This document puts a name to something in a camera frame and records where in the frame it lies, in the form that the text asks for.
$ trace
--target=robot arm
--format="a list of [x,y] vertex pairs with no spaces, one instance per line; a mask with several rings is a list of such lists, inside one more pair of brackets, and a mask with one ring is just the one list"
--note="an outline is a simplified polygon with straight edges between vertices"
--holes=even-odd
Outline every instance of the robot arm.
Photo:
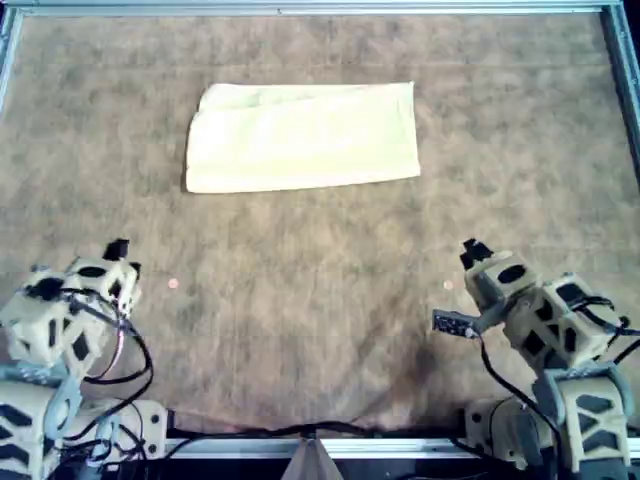
[[516,398],[474,402],[465,412],[467,443],[518,468],[542,467],[554,447],[548,421],[561,433],[566,472],[626,479],[631,390],[615,364],[595,359],[618,334],[632,331],[612,303],[575,274],[541,282],[511,252],[494,253],[475,239],[464,248],[465,285],[481,315],[436,310],[434,328],[474,338],[504,324],[511,346],[538,377],[533,392],[539,410]]
[[[88,440],[102,441],[96,442],[93,459],[118,460],[122,455],[112,445],[133,446],[122,435],[124,428],[141,434],[144,425],[146,435],[164,441],[166,411],[155,402],[136,401],[127,408],[116,408],[115,399],[82,402],[81,383],[109,373],[125,334],[135,332],[130,315],[140,297],[140,265],[126,260],[127,249],[128,241],[116,240],[101,259],[77,258],[64,272],[35,271],[0,311],[16,361],[0,366],[0,472],[46,478],[64,448]],[[88,376],[114,331],[109,367]],[[113,410],[119,411],[105,415]],[[104,418],[94,422],[99,416]],[[163,445],[153,450],[159,454]],[[99,465],[88,461],[91,468]]]

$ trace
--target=metal frame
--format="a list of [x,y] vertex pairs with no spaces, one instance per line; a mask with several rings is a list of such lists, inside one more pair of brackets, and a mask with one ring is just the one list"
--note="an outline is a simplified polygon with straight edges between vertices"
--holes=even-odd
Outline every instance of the metal frame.
[[[640,68],[621,0],[7,0],[0,29],[0,113],[25,16],[204,16],[358,14],[552,14],[601,12],[613,74],[640,179]],[[169,440],[167,451],[181,439]],[[471,459],[448,439],[326,439],[334,459]],[[200,440],[174,458],[291,458],[296,439]],[[630,439],[640,458],[640,439]]]
[[[168,439],[166,452],[184,439]],[[292,458],[300,440],[285,439],[203,439],[178,450],[173,459],[192,460],[277,460]],[[334,460],[415,459],[477,460],[446,438],[384,439],[331,438],[322,444]],[[640,438],[629,439],[632,459],[640,459]]]

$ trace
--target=black cable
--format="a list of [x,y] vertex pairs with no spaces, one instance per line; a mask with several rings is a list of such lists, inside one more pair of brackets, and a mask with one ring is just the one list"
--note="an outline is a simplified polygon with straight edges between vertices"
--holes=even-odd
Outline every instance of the black cable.
[[636,351],[638,349],[638,347],[640,347],[640,340],[636,340],[635,342],[633,342],[631,345],[629,345],[627,348],[625,348],[621,353],[618,354],[618,356],[616,358],[613,359],[613,363],[615,363],[616,365],[618,365],[620,362],[622,362],[625,358],[627,358],[629,355],[631,355],[634,351]]
[[601,305],[605,307],[609,307],[612,310],[614,309],[613,303],[608,298],[604,297],[584,297],[579,303],[573,305],[571,310],[574,312],[582,313],[587,319],[589,319],[592,323],[595,323],[600,328],[602,328],[605,332],[612,333],[614,335],[623,336],[623,337],[638,337],[640,336],[640,330],[635,330],[633,328],[627,327],[619,327],[617,325],[613,325],[612,323],[603,320],[591,310],[589,310],[590,305]]
[[113,320],[113,318],[109,317],[108,315],[101,312],[100,310],[96,310],[92,306],[87,305],[86,303],[83,303],[77,298],[75,298],[75,295],[84,295],[89,298],[97,299],[103,305],[108,306],[115,313],[116,316],[119,316],[120,313],[118,312],[117,308],[109,300],[99,295],[98,292],[96,292],[95,290],[78,289],[78,288],[61,288],[60,293],[67,294],[67,297],[63,297],[63,298],[69,302],[69,308],[71,310],[74,310],[74,309],[84,310],[85,312],[91,314],[96,319],[102,322],[105,322],[106,324],[110,325],[116,330],[122,330],[125,333],[132,333],[131,328],[133,327],[133,325],[128,320],[125,320],[123,322],[116,322],[115,320]]
[[540,418],[542,418],[542,420],[544,420],[544,422],[547,425],[549,425],[549,428],[553,432],[553,437],[556,444],[557,476],[558,478],[561,478],[563,475],[562,465],[563,465],[564,449],[562,446],[562,434],[560,433],[560,430],[555,425],[555,423],[551,421],[549,417],[547,417],[544,413],[542,413],[542,411],[540,410],[540,407],[538,407],[538,405],[533,400],[531,400],[520,389],[518,389],[513,384],[509,383],[502,376],[500,376],[498,372],[494,370],[493,365],[491,365],[491,359],[489,358],[489,354],[487,353],[487,346],[484,342],[484,338],[482,338],[482,335],[479,332],[476,332],[476,333],[478,333],[477,338],[480,340],[480,355],[482,357],[482,363],[484,363],[484,366],[487,369],[487,372],[489,373],[489,375],[491,375],[493,379],[496,382],[498,382],[498,384],[500,384],[500,386],[502,386],[503,388],[511,392],[513,395],[515,395],[518,398],[518,400],[520,400],[527,407],[529,407],[536,414],[538,414],[538,416],[540,416]]
[[[622,317],[620,317],[620,324],[621,324],[622,328],[626,329],[629,325],[631,325],[631,321],[629,320],[629,317],[622,316]],[[621,335],[619,333],[616,333],[613,337],[611,337],[611,340],[609,340],[607,342],[607,350],[609,350],[611,348],[611,346],[614,343],[616,343],[620,337],[621,337]],[[602,358],[602,355],[597,355],[597,356],[593,357],[593,361],[594,362],[598,362],[600,360],[600,358]]]
[[147,452],[144,449],[144,439],[136,437],[135,433],[133,433],[124,425],[120,425],[120,430],[122,430],[127,435],[127,437],[129,437],[129,439],[133,442],[133,445],[134,445],[134,447],[131,450],[127,451],[127,453],[135,453],[135,452],[140,453],[142,460],[146,462],[148,458],[147,458]]
[[140,422],[140,439],[144,441],[144,420],[142,420],[142,413],[140,413],[140,410],[135,403],[132,403],[131,406],[138,414],[138,421]]
[[144,356],[144,361],[145,361],[144,370],[149,372],[149,377],[147,378],[147,381],[144,383],[144,385],[142,385],[142,387],[136,390],[132,395],[128,396],[126,399],[122,400],[117,405],[109,408],[108,410],[105,410],[103,413],[101,413],[96,418],[94,418],[80,433],[76,435],[72,435],[70,437],[65,437],[65,440],[71,440],[71,441],[79,440],[80,438],[85,436],[87,433],[89,433],[89,431],[91,431],[91,429],[96,425],[98,425],[100,422],[110,417],[111,415],[118,413],[123,408],[126,408],[127,406],[131,405],[135,400],[140,398],[151,386],[151,383],[153,382],[153,375],[154,375],[153,361],[151,359],[151,354],[149,353],[149,349],[147,348],[146,343],[144,342],[144,340],[142,339],[142,337],[140,336],[136,328],[133,325],[131,325],[131,329],[133,332],[132,338],[136,342],[136,344],[140,347],[140,350],[142,351],[142,354]]
[[145,365],[141,369],[129,375],[125,375],[124,377],[111,378],[108,380],[103,380],[101,378],[85,377],[84,381],[92,385],[120,385],[123,383],[129,383],[134,380],[137,380],[138,378],[142,377],[145,373],[147,373],[149,371],[149,368],[150,368],[150,365],[148,363],[145,363]]
[[47,477],[47,480],[51,480],[53,478],[55,478],[56,473],[59,473],[59,470],[61,467],[65,467],[70,463],[73,463],[77,460],[82,460],[85,461],[87,458],[89,458],[89,455],[86,452],[83,453],[76,453],[75,455],[70,455],[64,459],[62,459],[62,461],[56,466],[55,470],[53,470],[49,476]]
[[345,422],[318,422],[318,423],[304,423],[300,425],[292,425],[290,427],[280,428],[276,430],[269,430],[266,428],[250,428],[242,430],[240,432],[233,433],[196,433],[193,437],[187,438],[176,445],[169,453],[167,453],[163,460],[169,460],[180,449],[190,445],[191,443],[199,440],[209,439],[229,439],[229,438],[275,438],[275,437],[288,437],[291,435],[309,435],[315,433],[317,430],[330,430],[332,432],[346,433],[358,437],[376,437],[383,435],[380,430],[366,429],[352,425]]
[[95,462],[101,462],[103,460],[106,460],[107,458],[109,458],[109,455],[111,455],[111,451],[113,450],[113,445],[111,444],[111,442],[107,442],[106,443],[106,447],[107,447],[107,451],[104,452],[101,455],[98,455],[96,457],[91,457],[91,460],[95,461]]

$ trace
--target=white towel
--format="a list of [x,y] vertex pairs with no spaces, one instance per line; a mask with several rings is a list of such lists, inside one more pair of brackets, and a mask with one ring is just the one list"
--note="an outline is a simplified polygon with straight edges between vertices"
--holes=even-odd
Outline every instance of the white towel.
[[413,83],[216,84],[189,131],[187,189],[255,192],[420,175]]

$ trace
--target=cloth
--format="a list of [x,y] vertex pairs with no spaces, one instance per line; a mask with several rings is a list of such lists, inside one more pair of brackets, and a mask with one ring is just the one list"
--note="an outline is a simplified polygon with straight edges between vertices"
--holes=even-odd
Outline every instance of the cloth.
[[413,83],[216,84],[191,122],[187,189],[251,192],[420,175]]

